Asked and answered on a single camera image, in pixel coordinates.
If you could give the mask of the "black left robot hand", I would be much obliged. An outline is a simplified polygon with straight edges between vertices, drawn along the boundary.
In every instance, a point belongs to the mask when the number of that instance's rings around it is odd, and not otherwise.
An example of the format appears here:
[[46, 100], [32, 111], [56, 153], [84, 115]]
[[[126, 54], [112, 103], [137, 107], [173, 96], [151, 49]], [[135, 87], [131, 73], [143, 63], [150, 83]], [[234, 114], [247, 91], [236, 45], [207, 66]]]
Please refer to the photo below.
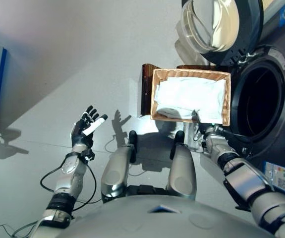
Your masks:
[[108, 116], [106, 114], [99, 115], [97, 109], [90, 105], [73, 126], [70, 134], [72, 146], [84, 144], [87, 148], [91, 148], [95, 130], [107, 119]]

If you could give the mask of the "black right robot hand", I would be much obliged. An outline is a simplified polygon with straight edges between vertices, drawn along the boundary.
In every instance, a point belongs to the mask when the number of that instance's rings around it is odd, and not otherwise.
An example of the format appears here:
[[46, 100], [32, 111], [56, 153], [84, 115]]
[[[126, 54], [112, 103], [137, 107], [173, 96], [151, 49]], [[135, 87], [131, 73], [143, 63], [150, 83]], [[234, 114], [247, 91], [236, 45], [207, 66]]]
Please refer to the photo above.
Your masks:
[[219, 112], [211, 112], [206, 110], [197, 111], [199, 131], [201, 134], [206, 134], [206, 131], [214, 130], [216, 125], [223, 124], [222, 115]]

